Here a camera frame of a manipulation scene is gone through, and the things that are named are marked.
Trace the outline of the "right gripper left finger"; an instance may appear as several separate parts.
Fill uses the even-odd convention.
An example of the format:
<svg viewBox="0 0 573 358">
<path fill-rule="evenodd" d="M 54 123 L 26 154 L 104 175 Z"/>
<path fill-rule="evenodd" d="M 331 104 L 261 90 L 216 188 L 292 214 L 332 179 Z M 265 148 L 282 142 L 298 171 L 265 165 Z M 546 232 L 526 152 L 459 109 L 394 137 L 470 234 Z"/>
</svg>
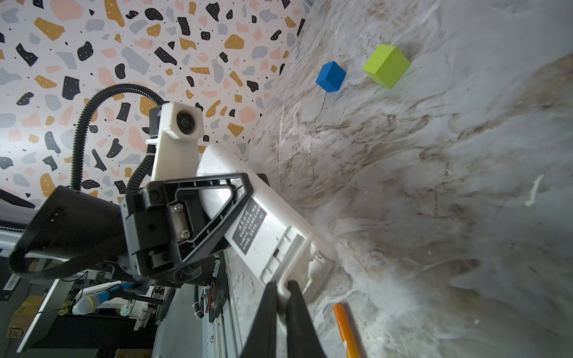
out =
<svg viewBox="0 0 573 358">
<path fill-rule="evenodd" d="M 275 281 L 267 283 L 252 329 L 240 358 L 275 358 L 277 340 L 278 288 Z"/>
</svg>

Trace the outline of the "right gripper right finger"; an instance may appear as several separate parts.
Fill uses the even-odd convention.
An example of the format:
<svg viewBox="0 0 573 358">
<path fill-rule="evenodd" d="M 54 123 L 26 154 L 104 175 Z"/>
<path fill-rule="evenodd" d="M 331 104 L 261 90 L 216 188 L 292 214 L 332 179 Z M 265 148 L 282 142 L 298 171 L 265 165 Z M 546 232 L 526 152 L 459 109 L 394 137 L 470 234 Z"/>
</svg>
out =
<svg viewBox="0 0 573 358">
<path fill-rule="evenodd" d="M 286 346 L 289 358 L 326 358 L 313 326 L 307 304 L 295 280 L 287 284 Z"/>
</svg>

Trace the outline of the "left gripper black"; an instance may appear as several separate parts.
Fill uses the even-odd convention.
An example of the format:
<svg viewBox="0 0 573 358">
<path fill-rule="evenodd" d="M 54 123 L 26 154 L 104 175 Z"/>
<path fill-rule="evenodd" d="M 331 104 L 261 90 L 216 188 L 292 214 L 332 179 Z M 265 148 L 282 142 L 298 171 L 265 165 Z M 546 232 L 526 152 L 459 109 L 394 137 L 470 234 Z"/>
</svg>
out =
<svg viewBox="0 0 573 358">
<path fill-rule="evenodd" d="M 219 242 L 253 194 L 244 173 L 148 183 L 122 207 L 130 266 L 160 286 L 207 286 Z"/>
</svg>

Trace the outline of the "white red remote control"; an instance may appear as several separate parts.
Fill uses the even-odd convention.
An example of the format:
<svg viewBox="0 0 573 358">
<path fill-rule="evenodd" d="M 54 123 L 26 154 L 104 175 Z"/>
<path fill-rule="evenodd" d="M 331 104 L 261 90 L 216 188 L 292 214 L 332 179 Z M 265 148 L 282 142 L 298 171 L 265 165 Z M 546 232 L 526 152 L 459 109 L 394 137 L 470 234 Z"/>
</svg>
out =
<svg viewBox="0 0 573 358">
<path fill-rule="evenodd" d="M 337 265 L 334 246 L 232 153 L 219 144 L 204 150 L 198 176 L 237 173 L 247 174 L 253 193 L 226 240 L 262 285 L 277 283 L 282 304 L 290 297 L 291 280 L 305 302 L 312 302 Z"/>
</svg>

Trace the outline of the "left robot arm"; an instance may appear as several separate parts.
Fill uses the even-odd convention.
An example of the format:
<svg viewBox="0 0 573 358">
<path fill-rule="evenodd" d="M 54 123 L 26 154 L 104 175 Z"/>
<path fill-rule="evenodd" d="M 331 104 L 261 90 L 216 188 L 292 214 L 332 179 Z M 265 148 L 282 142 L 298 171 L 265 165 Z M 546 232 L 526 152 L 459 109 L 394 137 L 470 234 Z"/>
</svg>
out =
<svg viewBox="0 0 573 358">
<path fill-rule="evenodd" d="M 153 181 L 122 204 L 60 186 L 24 227 L 8 266 L 28 280 L 101 269 L 131 283 L 204 286 L 253 192 L 245 173 Z"/>
</svg>

